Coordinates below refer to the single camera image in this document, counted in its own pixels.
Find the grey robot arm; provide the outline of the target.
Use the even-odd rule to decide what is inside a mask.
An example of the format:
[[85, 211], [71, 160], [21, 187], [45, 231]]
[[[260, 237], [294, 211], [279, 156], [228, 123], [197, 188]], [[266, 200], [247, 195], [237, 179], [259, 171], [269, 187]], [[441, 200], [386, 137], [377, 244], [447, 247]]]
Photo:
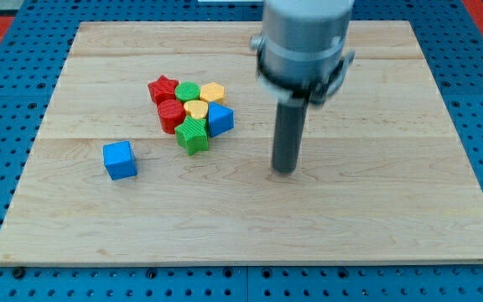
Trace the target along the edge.
[[353, 0], [267, 0], [251, 38], [257, 78], [280, 102], [322, 106], [342, 86], [355, 53], [344, 54]]

